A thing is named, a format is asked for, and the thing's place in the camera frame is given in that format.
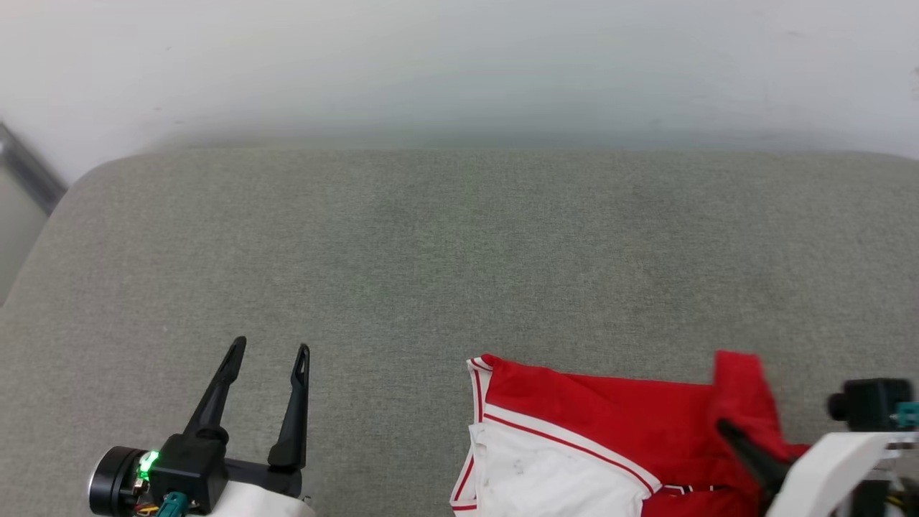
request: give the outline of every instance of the gray fabric surface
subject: gray fabric surface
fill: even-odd
[[[120,160],[66,195],[0,320],[3,513],[87,514],[96,459],[180,431],[240,334],[224,425],[247,460],[312,346],[324,517],[450,515],[483,352],[688,382],[756,352],[812,441],[844,379],[916,378],[917,265],[919,163],[885,155]]]

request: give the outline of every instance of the clothing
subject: clothing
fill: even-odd
[[[757,515],[758,486],[715,429],[729,419],[776,458],[781,437],[755,356],[720,351],[712,385],[557,373],[493,355],[467,362],[471,448],[458,517]]]

